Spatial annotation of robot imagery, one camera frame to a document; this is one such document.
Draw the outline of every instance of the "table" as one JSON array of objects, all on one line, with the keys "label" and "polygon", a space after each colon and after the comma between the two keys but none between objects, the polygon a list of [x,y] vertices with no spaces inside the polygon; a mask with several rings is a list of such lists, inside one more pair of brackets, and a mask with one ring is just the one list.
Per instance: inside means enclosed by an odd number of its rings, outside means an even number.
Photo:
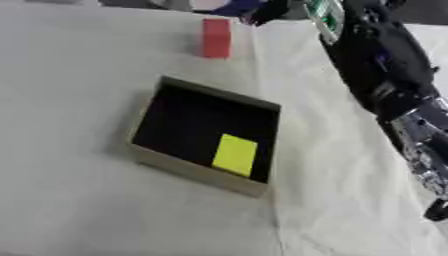
[{"label": "table", "polygon": [[132,162],[125,133],[162,74],[256,94],[251,36],[199,55],[202,16],[0,5],[0,251],[279,255],[269,200]]},{"label": "table", "polygon": [[[448,95],[447,27],[411,25]],[[257,31],[261,94],[283,105],[276,209],[285,255],[445,255],[448,223],[422,218],[434,198],[414,181],[374,117],[354,101],[309,23]]]},{"label": "table", "polygon": [[[448,229],[421,218],[428,194],[308,22],[235,22],[222,61],[198,57],[201,19],[0,5],[0,251],[445,255]],[[446,28],[411,28],[448,66]],[[250,199],[132,163],[126,130],[162,74],[283,105],[270,193]],[[447,79],[442,68],[445,94]]]}]

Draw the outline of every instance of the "white tablecloth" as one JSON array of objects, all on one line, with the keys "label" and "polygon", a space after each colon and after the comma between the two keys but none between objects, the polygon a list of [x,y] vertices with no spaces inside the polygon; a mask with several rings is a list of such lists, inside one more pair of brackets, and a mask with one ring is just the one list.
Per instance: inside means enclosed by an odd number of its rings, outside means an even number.
[{"label": "white tablecloth", "polygon": [[[347,93],[308,22],[235,23],[223,61],[198,57],[200,20],[0,5],[0,251],[446,254],[443,226],[421,218],[427,194]],[[447,29],[412,29],[448,66]],[[125,132],[162,74],[283,105],[274,193],[250,199],[131,161]]]},{"label": "white tablecloth", "polygon": [[[448,95],[448,27],[409,26]],[[348,93],[308,22],[256,31],[261,94],[283,105],[275,168],[285,255],[441,256],[448,225],[422,218],[432,198],[374,117]]]}]

